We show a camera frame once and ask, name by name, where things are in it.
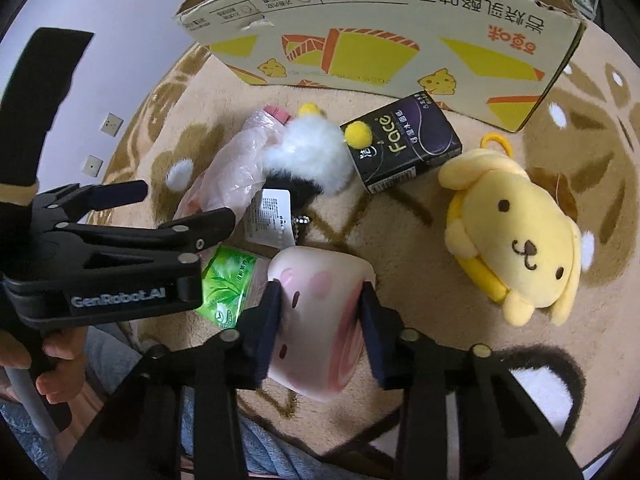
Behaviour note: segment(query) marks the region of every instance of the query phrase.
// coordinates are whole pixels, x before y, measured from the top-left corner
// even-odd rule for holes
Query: blue fabric
[[[92,387],[112,394],[140,359],[140,354],[119,338],[117,330],[109,333],[90,327],[84,346],[88,361],[88,381]],[[193,456],[194,391],[186,388],[182,409],[180,440],[188,456]],[[21,446],[50,480],[60,469],[52,443],[42,438],[33,427],[29,415],[20,404],[0,400],[0,413],[9,424]],[[285,480],[365,480],[333,465],[323,464],[299,449],[275,438],[254,422],[240,418],[242,446],[247,470],[257,474],[277,475]]]

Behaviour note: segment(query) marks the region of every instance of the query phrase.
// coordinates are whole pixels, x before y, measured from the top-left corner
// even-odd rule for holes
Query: green package
[[[242,312],[257,256],[220,246],[202,273],[202,306],[197,313],[220,328],[233,328]]]

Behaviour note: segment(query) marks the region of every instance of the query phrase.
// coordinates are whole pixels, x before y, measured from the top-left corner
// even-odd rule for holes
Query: human hand
[[[67,402],[78,395],[84,384],[86,357],[82,351],[87,328],[67,328],[46,336],[42,342],[44,353],[60,359],[56,368],[43,373],[36,380],[36,388],[47,396],[50,404]],[[11,334],[0,330],[0,366],[29,368],[31,356]]]

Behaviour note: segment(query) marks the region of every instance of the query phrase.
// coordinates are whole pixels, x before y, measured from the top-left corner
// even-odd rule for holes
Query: wall switch plate
[[[100,168],[102,167],[102,161],[93,155],[87,155],[87,158],[82,167],[82,172],[89,176],[98,176]]]
[[[122,126],[122,119],[113,114],[109,114],[107,115],[107,118],[102,123],[102,127],[100,128],[100,131],[105,132],[111,137],[115,137],[121,126]]]

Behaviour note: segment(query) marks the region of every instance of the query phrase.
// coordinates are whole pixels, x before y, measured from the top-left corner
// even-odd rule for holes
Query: pink pig toy
[[[358,297],[363,282],[375,284],[373,267],[350,254],[295,246],[277,254],[268,277],[282,285],[269,377],[311,399],[334,399],[362,353]]]

